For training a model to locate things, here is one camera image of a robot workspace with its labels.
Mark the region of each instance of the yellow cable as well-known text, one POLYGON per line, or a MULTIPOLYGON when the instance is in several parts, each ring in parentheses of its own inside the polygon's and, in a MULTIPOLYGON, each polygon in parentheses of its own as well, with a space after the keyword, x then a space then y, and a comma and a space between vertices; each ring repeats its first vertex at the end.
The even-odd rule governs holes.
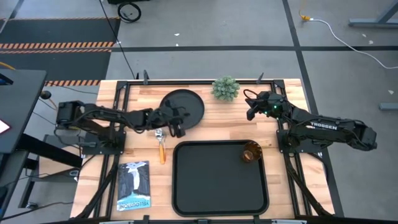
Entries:
POLYGON ((49 98, 49 102, 51 102, 51 104, 53 104, 53 106, 55 107, 56 111, 58 111, 58 106, 54 103, 54 101, 52 101, 52 100, 49 98))
POLYGON ((304 21, 309 21, 309 20, 311 19, 311 17, 301 15, 301 11, 304 10, 305 4, 306 4, 306 3, 307 3, 306 0, 302 0, 302 1, 301 1, 301 5, 300 5, 300 9, 298 10, 298 14, 300 15, 300 17, 301 17, 302 20, 304 20, 304 21))
POLYGON ((6 63, 0 62, 0 65, 4 66, 4 67, 6 67, 6 68, 9 68, 9 69, 11 69, 11 70, 15 70, 15 68, 14 68, 13 66, 8 65, 8 64, 6 64, 6 63))

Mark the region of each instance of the black round lid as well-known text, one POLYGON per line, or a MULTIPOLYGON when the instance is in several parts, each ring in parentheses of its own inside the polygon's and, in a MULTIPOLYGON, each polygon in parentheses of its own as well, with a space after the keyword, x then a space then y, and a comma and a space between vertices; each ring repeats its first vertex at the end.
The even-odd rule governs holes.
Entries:
POLYGON ((160 102, 163 106, 166 100, 170 100, 173 106, 184 107, 185 112, 190 116, 185 118, 181 127, 190 129, 197 125, 205 114, 205 104, 203 100, 194 91, 191 90, 174 90, 168 93, 160 102))

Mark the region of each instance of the metal table leg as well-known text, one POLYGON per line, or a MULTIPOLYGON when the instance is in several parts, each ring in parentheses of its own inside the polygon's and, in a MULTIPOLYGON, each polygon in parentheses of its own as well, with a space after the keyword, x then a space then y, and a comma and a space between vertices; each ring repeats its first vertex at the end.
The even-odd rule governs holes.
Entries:
POLYGON ((380 103, 380 110, 398 110, 398 103, 380 103))
POLYGON ((27 134, 23 134, 18 144, 18 149, 24 149, 38 156, 46 157, 54 161, 66 164, 72 167, 81 167, 82 158, 68 151, 40 141, 27 134))
POLYGON ((391 19, 397 12, 398 0, 395 0, 377 19, 350 19, 348 25, 351 27, 398 28, 398 19, 391 19))

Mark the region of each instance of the book cover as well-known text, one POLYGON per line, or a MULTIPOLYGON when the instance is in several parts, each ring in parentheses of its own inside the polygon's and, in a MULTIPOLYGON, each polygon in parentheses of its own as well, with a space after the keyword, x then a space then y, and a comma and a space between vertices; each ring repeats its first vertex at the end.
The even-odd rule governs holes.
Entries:
POLYGON ((117 211, 150 207, 149 161, 120 164, 117 211))

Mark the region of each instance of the succulent plant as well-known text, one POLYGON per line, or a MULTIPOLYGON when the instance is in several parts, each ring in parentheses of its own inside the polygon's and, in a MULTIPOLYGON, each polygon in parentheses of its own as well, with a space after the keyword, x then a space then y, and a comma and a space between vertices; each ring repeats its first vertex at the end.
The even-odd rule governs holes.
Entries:
POLYGON ((211 94, 218 100, 233 101, 238 97, 239 84, 231 76, 219 78, 213 83, 213 91, 211 94))

